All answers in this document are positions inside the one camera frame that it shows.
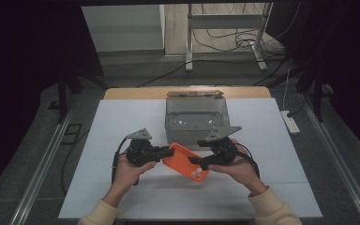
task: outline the white table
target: white table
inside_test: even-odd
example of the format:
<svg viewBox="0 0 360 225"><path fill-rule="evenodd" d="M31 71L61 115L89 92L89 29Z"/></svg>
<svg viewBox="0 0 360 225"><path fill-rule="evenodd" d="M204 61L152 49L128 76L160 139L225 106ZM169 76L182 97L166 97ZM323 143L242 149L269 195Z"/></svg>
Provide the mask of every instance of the white table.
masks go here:
<svg viewBox="0 0 360 225"><path fill-rule="evenodd" d="M299 217L321 217L275 100L231 98L227 99L227 107L231 125L242 127L231 138L251 151L264 183L271 186ZM80 218L104 196L111 184L113 154L127 134L147 128L153 137L151 144L168 145L164 118L165 99L101 100L59 217ZM210 151L196 153L201 156L212 154ZM210 172L200 184L158 163L121 201L119 208L122 213L118 218L254 218L248 194L245 187L227 174Z"/></svg>

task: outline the orange plastic part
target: orange plastic part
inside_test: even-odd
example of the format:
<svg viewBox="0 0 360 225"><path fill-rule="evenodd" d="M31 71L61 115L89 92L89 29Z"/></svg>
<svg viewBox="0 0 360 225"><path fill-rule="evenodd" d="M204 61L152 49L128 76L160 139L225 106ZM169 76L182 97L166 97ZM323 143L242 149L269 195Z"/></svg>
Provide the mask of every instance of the orange plastic part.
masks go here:
<svg viewBox="0 0 360 225"><path fill-rule="evenodd" d="M162 159L163 164L194 181L202 182L205 179L209 170L204 171L200 165L191 164L188 160L188 157L201 158L200 156L176 142L172 143L170 148L174 149L173 157Z"/></svg>

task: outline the gray metal box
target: gray metal box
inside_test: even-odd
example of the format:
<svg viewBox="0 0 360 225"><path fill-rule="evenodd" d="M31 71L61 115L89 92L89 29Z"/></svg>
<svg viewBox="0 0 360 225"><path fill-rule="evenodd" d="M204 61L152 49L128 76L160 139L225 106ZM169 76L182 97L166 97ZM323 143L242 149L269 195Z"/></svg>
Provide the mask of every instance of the gray metal box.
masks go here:
<svg viewBox="0 0 360 225"><path fill-rule="evenodd" d="M167 141L184 145L204 140L213 127L229 127L230 119L223 96L168 97L165 129Z"/></svg>

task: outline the human hand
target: human hand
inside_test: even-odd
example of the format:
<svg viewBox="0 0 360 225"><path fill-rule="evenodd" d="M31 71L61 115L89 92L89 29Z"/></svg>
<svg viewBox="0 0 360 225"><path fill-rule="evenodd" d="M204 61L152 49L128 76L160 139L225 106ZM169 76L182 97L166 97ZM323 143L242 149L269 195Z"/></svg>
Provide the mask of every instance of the human hand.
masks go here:
<svg viewBox="0 0 360 225"><path fill-rule="evenodd" d="M248 155L248 152L242 146L237 144L238 141L236 139L232 139L232 142L235 143L236 149L239 152ZM230 175L235 181L248 188L252 196L260 195L268 189L255 173L252 165L242 157L237 156L228 166L209 165L208 169L213 172Z"/></svg>
<svg viewBox="0 0 360 225"><path fill-rule="evenodd" d="M115 179L102 200L113 207L118 207L122 197L136 183L140 175L153 169L155 165L156 162L152 161L136 167L129 163L125 154L119 155Z"/></svg>

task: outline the sleeve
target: sleeve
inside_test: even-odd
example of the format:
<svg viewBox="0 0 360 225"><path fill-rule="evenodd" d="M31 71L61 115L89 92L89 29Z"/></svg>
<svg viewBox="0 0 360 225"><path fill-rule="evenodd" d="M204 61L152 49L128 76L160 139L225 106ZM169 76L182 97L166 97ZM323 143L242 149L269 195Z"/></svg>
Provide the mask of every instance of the sleeve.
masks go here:
<svg viewBox="0 0 360 225"><path fill-rule="evenodd" d="M248 199L255 208L257 225L302 224L289 205L280 201L271 188L261 195L248 197Z"/></svg>
<svg viewBox="0 0 360 225"><path fill-rule="evenodd" d="M113 225L119 210L99 200L88 215L78 221L78 225Z"/></svg>

